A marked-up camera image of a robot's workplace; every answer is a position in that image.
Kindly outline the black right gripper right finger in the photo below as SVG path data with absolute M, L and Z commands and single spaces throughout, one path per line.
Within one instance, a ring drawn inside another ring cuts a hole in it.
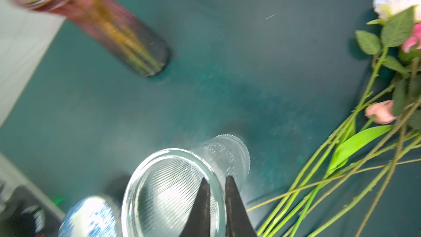
M 227 237 L 257 237 L 233 176 L 227 176 L 225 179 L 225 207 Z

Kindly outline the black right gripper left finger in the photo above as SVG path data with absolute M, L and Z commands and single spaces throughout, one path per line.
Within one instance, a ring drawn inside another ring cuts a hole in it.
M 211 189 L 207 180 L 203 178 L 180 237 L 210 237 L 210 201 Z

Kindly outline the clear ribbed glass vase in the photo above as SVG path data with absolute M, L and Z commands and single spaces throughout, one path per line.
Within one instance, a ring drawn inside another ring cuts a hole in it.
M 169 148 L 150 155 L 126 187 L 123 236 L 179 236 L 203 179 L 210 185 L 210 235 L 225 236 L 225 179 L 233 176 L 242 188 L 250 166 L 246 145 L 233 135 L 216 136 L 189 150 Z

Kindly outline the dark red glass vase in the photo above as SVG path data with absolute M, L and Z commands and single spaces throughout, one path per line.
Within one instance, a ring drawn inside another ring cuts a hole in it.
M 34 12 L 61 15 L 144 77 L 159 74 L 170 51 L 165 41 L 114 0 L 12 0 Z

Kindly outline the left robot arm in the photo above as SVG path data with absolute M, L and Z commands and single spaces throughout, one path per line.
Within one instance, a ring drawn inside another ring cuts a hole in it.
M 7 197 L 7 183 L 1 181 L 2 237 L 57 237 L 64 216 L 48 206 L 26 186 Z

